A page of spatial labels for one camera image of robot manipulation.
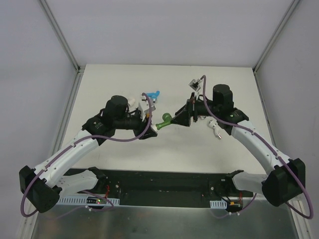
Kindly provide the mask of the green faucet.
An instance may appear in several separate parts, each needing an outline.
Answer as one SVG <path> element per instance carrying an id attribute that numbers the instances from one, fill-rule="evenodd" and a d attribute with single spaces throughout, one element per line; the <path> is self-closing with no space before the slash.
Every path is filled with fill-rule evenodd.
<path id="1" fill-rule="evenodd" d="M 163 127 L 166 127 L 166 126 L 170 125 L 171 124 L 171 120 L 172 120 L 172 116 L 169 113 L 164 113 L 162 115 L 162 120 L 163 120 L 163 122 L 156 124 L 157 130 L 160 130 Z"/>

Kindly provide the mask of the second white elbow fitting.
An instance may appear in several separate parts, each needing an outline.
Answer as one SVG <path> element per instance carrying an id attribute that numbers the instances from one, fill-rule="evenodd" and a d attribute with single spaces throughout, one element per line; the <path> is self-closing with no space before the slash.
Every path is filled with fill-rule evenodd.
<path id="1" fill-rule="evenodd" d="M 129 107 L 133 107 L 136 103 L 136 99 L 135 98 L 128 98 L 128 105 Z"/>

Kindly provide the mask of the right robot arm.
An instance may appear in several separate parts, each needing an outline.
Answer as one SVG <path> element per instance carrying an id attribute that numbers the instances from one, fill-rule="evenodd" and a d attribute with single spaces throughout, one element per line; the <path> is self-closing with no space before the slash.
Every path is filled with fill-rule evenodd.
<path id="1" fill-rule="evenodd" d="M 215 85 L 212 100 L 198 94 L 200 83 L 190 83 L 190 87 L 193 93 L 175 113 L 171 123 L 189 127 L 200 116 L 215 115 L 218 125 L 242 143 L 265 170 L 265 174 L 250 174 L 243 170 L 229 174 L 230 181 L 224 184 L 227 195 L 234 197 L 242 190 L 250 191 L 263 195 L 270 204 L 278 207 L 305 191 L 305 164 L 298 158 L 290 159 L 257 133 L 249 118 L 234 107 L 228 85 Z"/>

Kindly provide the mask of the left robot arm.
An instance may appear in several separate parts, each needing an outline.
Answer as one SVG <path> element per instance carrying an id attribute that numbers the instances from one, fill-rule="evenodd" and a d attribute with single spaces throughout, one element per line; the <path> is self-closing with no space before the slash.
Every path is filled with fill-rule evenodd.
<path id="1" fill-rule="evenodd" d="M 23 194 L 20 212 L 24 217 L 35 214 L 24 211 L 26 201 L 35 207 L 35 212 L 45 213 L 60 198 L 70 194 L 85 190 L 102 193 L 106 183 L 98 168 L 91 167 L 72 176 L 66 176 L 65 173 L 104 142 L 132 142 L 157 136 L 157 129 L 152 124 L 155 110 L 152 99 L 142 93 L 139 106 L 132 112 L 129 108 L 127 98 L 112 96 L 105 107 L 89 118 L 64 147 L 37 166 L 24 166 L 19 171 Z"/>

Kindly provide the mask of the white faucet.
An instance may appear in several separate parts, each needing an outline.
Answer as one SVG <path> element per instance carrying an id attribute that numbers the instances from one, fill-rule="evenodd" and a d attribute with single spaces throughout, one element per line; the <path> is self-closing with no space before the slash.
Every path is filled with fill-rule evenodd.
<path id="1" fill-rule="evenodd" d="M 222 139 L 222 136 L 220 134 L 220 127 L 217 123 L 217 121 L 215 120 L 210 120 L 209 123 L 208 123 L 208 127 L 211 128 L 214 132 L 214 135 L 217 139 L 221 140 Z"/>

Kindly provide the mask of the blue faucet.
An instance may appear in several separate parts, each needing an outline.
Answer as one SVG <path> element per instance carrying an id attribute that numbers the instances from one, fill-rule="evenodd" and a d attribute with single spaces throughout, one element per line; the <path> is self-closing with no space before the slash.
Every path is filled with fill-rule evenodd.
<path id="1" fill-rule="evenodd" d="M 159 95 L 160 95 L 160 91 L 147 93 L 147 96 L 149 97 L 149 99 L 151 100 L 153 104 L 156 104 L 158 102 Z"/>

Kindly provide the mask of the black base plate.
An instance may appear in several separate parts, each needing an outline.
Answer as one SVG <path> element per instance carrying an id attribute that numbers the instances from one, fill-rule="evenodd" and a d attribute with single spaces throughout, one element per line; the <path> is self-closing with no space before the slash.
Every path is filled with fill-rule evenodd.
<path id="1" fill-rule="evenodd" d="M 225 173 L 102 170 L 91 193 L 120 200 L 122 206 L 208 208 L 210 201 L 251 198 L 226 181 Z"/>

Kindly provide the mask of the aluminium frame post left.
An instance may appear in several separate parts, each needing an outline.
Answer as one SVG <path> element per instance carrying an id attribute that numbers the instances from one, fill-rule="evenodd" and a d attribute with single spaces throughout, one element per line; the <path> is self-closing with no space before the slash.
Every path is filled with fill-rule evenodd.
<path id="1" fill-rule="evenodd" d="M 46 0 L 38 0 L 38 4 L 40 5 L 44 15 L 46 16 L 57 40 L 60 43 L 60 46 L 62 47 L 63 51 L 65 52 L 68 60 L 72 64 L 73 68 L 77 73 L 83 73 L 85 67 L 81 66 L 79 62 L 76 60 L 76 57 L 74 56 L 74 53 L 71 50 L 70 45 L 68 44 L 54 14 L 53 11 L 51 10 L 48 2 Z"/>

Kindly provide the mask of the aluminium frame post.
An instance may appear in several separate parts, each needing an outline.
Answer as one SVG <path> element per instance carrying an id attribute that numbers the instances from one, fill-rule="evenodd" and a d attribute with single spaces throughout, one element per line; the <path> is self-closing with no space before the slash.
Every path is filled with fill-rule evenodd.
<path id="1" fill-rule="evenodd" d="M 62 47 L 63 51 L 65 52 L 68 60 L 72 64 L 73 68 L 77 73 L 83 73 L 85 67 L 81 66 L 79 62 L 76 60 L 76 57 L 74 56 L 74 53 L 71 50 L 70 45 L 68 44 L 54 14 L 53 11 L 51 10 L 48 2 L 46 0 L 38 0 L 38 4 L 40 5 L 44 15 L 46 16 L 57 40 L 60 43 L 60 46 Z"/>
<path id="2" fill-rule="evenodd" d="M 263 62 L 269 55 L 270 51 L 274 47 L 276 41 L 279 39 L 281 33 L 285 29 L 286 25 L 288 24 L 289 20 L 293 16 L 294 12 L 298 8 L 302 1 L 301 0 L 292 0 L 285 11 L 284 15 L 282 16 L 281 20 L 279 21 L 278 25 L 276 26 L 274 32 L 272 33 L 270 39 L 268 40 L 264 50 L 262 51 L 260 57 L 258 58 L 256 64 L 252 68 L 253 74 L 256 75 L 260 67 L 262 66 Z"/>

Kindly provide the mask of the aluminium frame post right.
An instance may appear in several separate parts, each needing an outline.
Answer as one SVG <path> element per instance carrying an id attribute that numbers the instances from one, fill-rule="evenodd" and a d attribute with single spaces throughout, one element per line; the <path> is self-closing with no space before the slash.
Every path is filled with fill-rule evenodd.
<path id="1" fill-rule="evenodd" d="M 278 25 L 276 26 L 274 32 L 272 33 L 270 39 L 268 40 L 264 50 L 262 51 L 260 57 L 258 58 L 256 64 L 252 68 L 253 74 L 256 75 L 260 67 L 262 66 L 263 62 L 269 55 L 270 51 L 274 47 L 276 41 L 279 39 L 281 33 L 285 29 L 286 25 L 288 24 L 289 20 L 293 16 L 294 12 L 298 8 L 302 1 L 301 0 L 292 0 L 285 11 L 284 15 L 282 16 L 281 20 L 279 21 Z"/>

